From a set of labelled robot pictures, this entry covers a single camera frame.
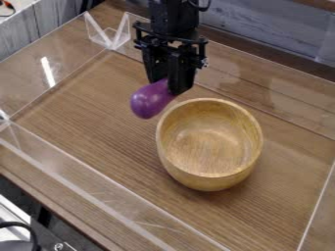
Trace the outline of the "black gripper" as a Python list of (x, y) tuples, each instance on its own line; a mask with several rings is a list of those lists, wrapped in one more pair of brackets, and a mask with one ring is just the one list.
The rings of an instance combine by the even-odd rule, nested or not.
[(135, 22), (135, 47), (143, 52), (150, 83), (167, 78), (177, 96), (194, 85), (197, 69), (206, 65), (209, 39), (198, 33), (201, 14), (210, 4), (201, 0), (149, 0), (150, 21)]

